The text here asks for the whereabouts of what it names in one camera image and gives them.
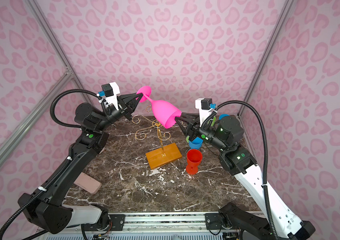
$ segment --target aluminum frame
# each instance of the aluminum frame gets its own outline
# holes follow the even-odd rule
[[[265,218],[261,211],[248,211],[251,214]],[[144,239],[144,236],[154,236],[155,234],[165,235],[211,235],[206,229],[205,214],[216,214],[218,212],[117,212],[112,214],[125,214],[124,226],[122,231],[112,231],[110,237],[126,237],[139,236]],[[73,234],[80,234],[80,226],[74,228],[66,228],[60,233],[50,234],[46,233],[40,236],[39,240],[47,240],[49,237],[56,237],[61,239]],[[236,230],[222,229],[221,232],[235,232]],[[86,232],[87,237],[104,233],[105,231]]]
[[[58,58],[62,61],[63,65],[66,67],[67,70],[71,71],[71,73],[74,76],[74,81],[76,86],[80,89],[85,89],[83,86],[81,80],[79,79],[78,75],[76,74],[74,68],[71,66],[70,61],[68,60],[68,57],[63,50],[62,46],[60,45],[58,38],[56,37],[55,33],[53,32],[50,24],[47,21],[46,16],[44,15],[42,9],[40,8],[37,0],[23,0],[30,9],[32,15],[35,17],[35,20],[38,22],[39,26],[43,30],[44,34],[46,35],[47,39],[50,41],[52,47],[54,48]],[[90,97],[82,93],[83,98],[86,102],[93,104]]]
[[[293,12],[295,3],[297,0],[286,0],[282,7],[282,11],[279,15],[279,18],[277,20],[277,23],[271,33],[270,40],[268,41],[265,51],[263,52],[263,55],[261,57],[261,60],[259,61],[259,64],[257,66],[257,69],[255,70],[255,74],[253,76],[253,79],[251,80],[249,89],[246,92],[246,95],[243,99],[245,102],[249,102],[251,95],[253,94],[255,87],[257,86],[257,83],[259,82],[259,79],[261,78],[262,72],[268,63],[268,60],[272,54],[273,48],[278,42],[279,37],[281,36],[281,33],[283,31],[283,28],[286,25],[286,22],[288,21],[288,18],[290,17],[291,13]],[[243,111],[246,107],[244,105],[241,105],[240,110],[238,112],[239,118],[242,117]]]
[[[0,147],[0,167],[6,161],[8,156],[15,150],[28,131],[35,125],[39,118],[46,112],[54,98],[64,89],[70,80],[73,80],[70,71],[67,71],[58,81],[57,84],[48,92],[46,96],[33,108],[32,112],[19,123],[18,127],[12,132]]]

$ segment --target gold wire stand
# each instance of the gold wire stand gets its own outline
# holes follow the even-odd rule
[[[147,112],[150,112],[150,111],[151,111],[151,106],[147,106],[147,107],[146,107],[146,111],[147,111]],[[143,132],[143,131],[147,131],[148,129],[150,129],[150,128],[152,128],[152,127],[156,128],[156,134],[157,134],[157,136],[158,136],[158,138],[159,138],[159,142],[161,143],[161,148],[162,148],[162,154],[161,154],[161,155],[162,155],[163,157],[166,156],[166,153],[164,152],[164,149],[163,149],[163,141],[167,141],[167,140],[169,140],[169,139],[171,138],[170,132],[164,132],[164,133],[163,133],[163,136],[162,136],[162,132],[161,132],[160,127],[162,127],[163,125],[160,124],[160,122],[158,122],[158,120],[155,119],[154,121],[152,121],[152,120],[146,118],[145,116],[143,116],[143,115],[141,115],[141,114],[137,114],[137,115],[135,115],[135,116],[133,117],[133,119],[132,119],[132,122],[133,122],[133,123],[138,124],[138,123],[141,122],[141,120],[140,120],[139,118],[137,118],[138,121],[134,121],[134,118],[136,118],[136,117],[138,117],[138,116],[143,117],[143,118],[145,118],[146,120],[148,120],[149,122],[151,122],[151,127],[145,127],[145,128],[142,128],[142,129],[137,130],[137,131],[135,132],[135,139],[137,139],[137,140],[143,140],[143,139],[145,139],[145,138],[147,137],[147,134],[146,134],[145,132]]]

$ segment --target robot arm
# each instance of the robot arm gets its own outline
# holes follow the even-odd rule
[[[215,104],[212,104],[210,98],[200,98],[196,100],[195,105],[199,110],[199,115],[182,113],[180,117],[176,118],[183,134],[188,136],[189,141],[199,137],[218,149],[223,169],[234,176],[249,191],[261,211],[267,216],[262,172],[255,158],[239,143],[244,134],[239,120],[233,116],[225,116],[215,122],[214,120],[209,121],[209,126],[204,129],[202,122],[214,111]],[[183,127],[180,121],[187,122],[187,127]],[[310,222],[302,221],[286,206],[273,187],[269,183],[266,185],[269,193],[270,212],[278,237],[298,240],[309,238],[315,231],[313,225]],[[257,221],[253,222],[254,215],[249,217],[248,213],[233,205],[230,206],[230,204],[221,209],[221,214],[226,219],[224,222],[229,223],[228,226],[245,229],[259,239],[273,239],[268,229],[269,223],[264,218],[257,218]]]
[[[26,204],[36,192],[45,188],[45,192],[38,196],[32,204],[24,209],[29,222],[49,231],[59,233],[67,226],[91,223],[96,228],[104,229],[109,223],[108,210],[102,206],[68,206],[62,205],[63,200],[76,178],[82,170],[105,147],[109,134],[105,130],[122,117],[131,120],[143,94],[119,94],[116,83],[105,84],[99,96],[106,99],[109,113],[104,114],[90,103],[81,103],[75,111],[75,122],[81,125],[81,136],[70,147],[72,148],[71,162],[62,174],[56,178],[53,185],[46,187],[47,183],[63,168],[63,162],[51,177],[36,189],[32,195],[24,193],[18,204]]]

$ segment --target pink eraser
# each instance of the pink eraser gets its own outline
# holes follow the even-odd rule
[[[85,173],[80,173],[74,182],[75,185],[83,188],[91,194],[96,194],[102,184]]]

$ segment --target blue cup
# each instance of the blue cup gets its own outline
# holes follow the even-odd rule
[[[191,149],[199,149],[202,146],[203,140],[196,137],[194,141],[189,141],[189,146]]]
[[[223,117],[226,117],[226,116],[229,116],[228,114],[221,114],[220,116],[219,116],[219,119],[221,120]]]

